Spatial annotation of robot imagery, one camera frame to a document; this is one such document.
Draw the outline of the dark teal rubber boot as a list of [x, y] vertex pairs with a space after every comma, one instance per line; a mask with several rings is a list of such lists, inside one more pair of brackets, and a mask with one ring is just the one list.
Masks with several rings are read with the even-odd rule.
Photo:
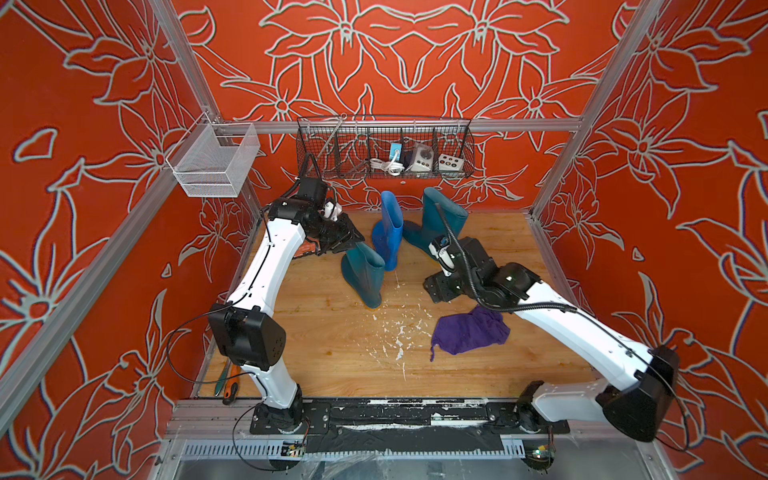
[[344, 280], [370, 309], [382, 303], [381, 287], [385, 274], [383, 258], [364, 242], [358, 242], [345, 252], [341, 260]]

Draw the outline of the blue rubber boot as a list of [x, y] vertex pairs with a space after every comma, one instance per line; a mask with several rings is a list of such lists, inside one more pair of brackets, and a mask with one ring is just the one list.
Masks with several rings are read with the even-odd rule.
[[372, 230], [374, 250], [382, 257], [386, 271], [394, 271], [402, 242], [404, 218], [396, 196], [390, 191], [381, 193], [381, 219]]

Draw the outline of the purple cloth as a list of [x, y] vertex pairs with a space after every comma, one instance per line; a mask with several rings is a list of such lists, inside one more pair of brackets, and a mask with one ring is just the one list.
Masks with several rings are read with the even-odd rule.
[[435, 349], [458, 355], [494, 344], [503, 345], [510, 335], [500, 312], [480, 305], [469, 313], [441, 317], [431, 337], [430, 361], [435, 359]]

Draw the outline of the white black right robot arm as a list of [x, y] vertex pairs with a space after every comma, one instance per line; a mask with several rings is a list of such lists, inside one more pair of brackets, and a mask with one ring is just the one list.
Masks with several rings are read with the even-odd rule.
[[559, 421], [596, 421], [633, 440], [655, 439], [676, 398], [680, 363], [676, 352], [618, 333], [519, 263], [497, 266], [475, 238], [439, 236], [428, 251], [441, 266], [424, 281], [434, 302], [466, 295], [489, 310], [515, 314], [599, 373], [599, 379], [591, 382], [531, 382], [518, 398], [522, 429], [534, 433]]

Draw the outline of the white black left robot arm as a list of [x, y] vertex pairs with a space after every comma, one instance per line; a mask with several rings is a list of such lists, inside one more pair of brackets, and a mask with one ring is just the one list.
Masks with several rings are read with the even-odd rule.
[[268, 411], [291, 419], [300, 415], [300, 387], [283, 360], [287, 334], [274, 319], [280, 287], [306, 240], [319, 255], [342, 253], [364, 240], [328, 191], [321, 179], [303, 177], [268, 207], [264, 235], [243, 278], [208, 315], [220, 354], [253, 379]]

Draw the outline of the orange plastic tool case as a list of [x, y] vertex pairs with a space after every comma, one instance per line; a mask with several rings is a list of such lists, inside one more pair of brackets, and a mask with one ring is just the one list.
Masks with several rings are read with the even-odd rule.
[[293, 255], [294, 259], [301, 259], [310, 256], [319, 256], [321, 254], [321, 245], [317, 239], [306, 238], [298, 247]]

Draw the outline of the blue white small box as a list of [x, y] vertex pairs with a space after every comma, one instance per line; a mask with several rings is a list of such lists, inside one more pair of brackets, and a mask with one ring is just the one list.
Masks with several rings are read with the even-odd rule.
[[389, 150], [389, 162], [390, 163], [400, 163], [401, 162], [402, 149], [403, 149], [403, 146], [402, 146], [401, 143], [393, 142], [393, 143], [390, 144], [390, 150]]

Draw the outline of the white dotted box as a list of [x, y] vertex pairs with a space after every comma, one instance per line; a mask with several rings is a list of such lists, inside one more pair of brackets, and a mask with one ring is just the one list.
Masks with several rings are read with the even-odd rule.
[[458, 176], [464, 173], [465, 160], [447, 154], [440, 154], [438, 157], [437, 170], [441, 175]]

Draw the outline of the white grey round device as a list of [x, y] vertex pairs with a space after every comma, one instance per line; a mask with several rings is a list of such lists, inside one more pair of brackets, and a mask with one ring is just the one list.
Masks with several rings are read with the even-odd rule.
[[434, 151], [431, 147], [417, 143], [412, 152], [407, 171], [409, 173], [426, 174], [433, 169]]

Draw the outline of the orange handled screwdriver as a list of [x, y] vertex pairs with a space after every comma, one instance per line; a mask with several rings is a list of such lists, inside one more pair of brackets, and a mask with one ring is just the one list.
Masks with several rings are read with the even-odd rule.
[[239, 375], [241, 369], [237, 365], [232, 365], [230, 371], [226, 377], [225, 387], [223, 389], [222, 403], [224, 405], [231, 405], [237, 399], [239, 391]]

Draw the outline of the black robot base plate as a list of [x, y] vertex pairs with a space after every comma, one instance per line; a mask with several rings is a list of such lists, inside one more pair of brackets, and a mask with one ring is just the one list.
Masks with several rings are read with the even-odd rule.
[[514, 399], [316, 397], [303, 400], [302, 413], [296, 434], [422, 427], [477, 428], [513, 435], [570, 432], [567, 422], [540, 419]]

